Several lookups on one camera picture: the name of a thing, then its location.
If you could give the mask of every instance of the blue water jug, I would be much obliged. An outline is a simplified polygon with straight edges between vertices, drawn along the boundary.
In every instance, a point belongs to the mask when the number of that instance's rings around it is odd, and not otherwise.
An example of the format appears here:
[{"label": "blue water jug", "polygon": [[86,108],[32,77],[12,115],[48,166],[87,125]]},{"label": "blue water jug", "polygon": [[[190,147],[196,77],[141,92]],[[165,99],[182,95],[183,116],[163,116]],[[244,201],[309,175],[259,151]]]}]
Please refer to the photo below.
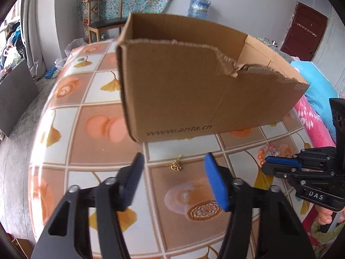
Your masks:
[{"label": "blue water jug", "polygon": [[190,0],[188,16],[206,20],[211,0]]}]

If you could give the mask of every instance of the screw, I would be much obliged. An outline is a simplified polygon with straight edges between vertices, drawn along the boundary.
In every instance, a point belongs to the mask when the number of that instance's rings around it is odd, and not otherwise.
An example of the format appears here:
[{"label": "screw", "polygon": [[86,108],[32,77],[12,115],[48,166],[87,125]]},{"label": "screw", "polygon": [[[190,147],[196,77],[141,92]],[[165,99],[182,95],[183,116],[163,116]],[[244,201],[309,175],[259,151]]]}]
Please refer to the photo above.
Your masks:
[{"label": "screw", "polygon": [[243,180],[241,178],[235,178],[232,183],[234,185],[241,186],[243,185]]},{"label": "screw", "polygon": [[272,185],[270,187],[270,190],[275,193],[279,193],[281,191],[281,189],[277,185]]},{"label": "screw", "polygon": [[106,180],[106,184],[107,185],[112,185],[116,182],[116,178],[115,177],[109,177],[107,180]]},{"label": "screw", "polygon": [[72,185],[68,188],[68,191],[70,193],[75,193],[76,191],[78,191],[80,189],[80,187],[78,185]]}]

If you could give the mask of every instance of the light blue cushion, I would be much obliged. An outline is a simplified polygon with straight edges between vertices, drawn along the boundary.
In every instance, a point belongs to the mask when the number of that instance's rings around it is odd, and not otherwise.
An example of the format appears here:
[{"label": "light blue cushion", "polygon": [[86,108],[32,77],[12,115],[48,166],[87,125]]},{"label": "light blue cushion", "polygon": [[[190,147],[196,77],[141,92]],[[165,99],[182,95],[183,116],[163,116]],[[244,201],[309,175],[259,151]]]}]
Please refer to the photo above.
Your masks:
[{"label": "light blue cushion", "polygon": [[329,104],[330,98],[339,98],[331,83],[320,72],[313,62],[292,61],[292,67],[297,68],[310,87],[305,92],[305,96],[315,111],[320,115],[327,127],[331,137],[336,141],[335,127],[333,125],[332,111]]}]

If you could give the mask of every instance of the gray floor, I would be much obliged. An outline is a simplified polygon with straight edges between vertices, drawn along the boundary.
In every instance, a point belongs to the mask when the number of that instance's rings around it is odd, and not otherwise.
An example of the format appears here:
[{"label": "gray floor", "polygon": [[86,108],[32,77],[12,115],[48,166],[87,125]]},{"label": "gray floor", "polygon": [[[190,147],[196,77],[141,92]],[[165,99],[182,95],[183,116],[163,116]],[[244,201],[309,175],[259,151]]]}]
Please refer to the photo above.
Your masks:
[{"label": "gray floor", "polygon": [[55,79],[37,82],[40,94],[0,142],[0,222],[16,238],[35,244],[28,205],[28,168],[39,117]]}]

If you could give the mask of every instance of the white door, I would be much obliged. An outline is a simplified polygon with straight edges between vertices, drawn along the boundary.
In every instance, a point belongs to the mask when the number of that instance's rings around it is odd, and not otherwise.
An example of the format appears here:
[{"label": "white door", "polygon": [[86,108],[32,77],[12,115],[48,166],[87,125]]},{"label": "white door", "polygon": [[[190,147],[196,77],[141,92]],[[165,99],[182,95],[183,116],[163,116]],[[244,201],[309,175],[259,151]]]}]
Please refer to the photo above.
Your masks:
[{"label": "white door", "polygon": [[345,79],[345,26],[333,7],[324,37],[312,61],[340,91]]}]

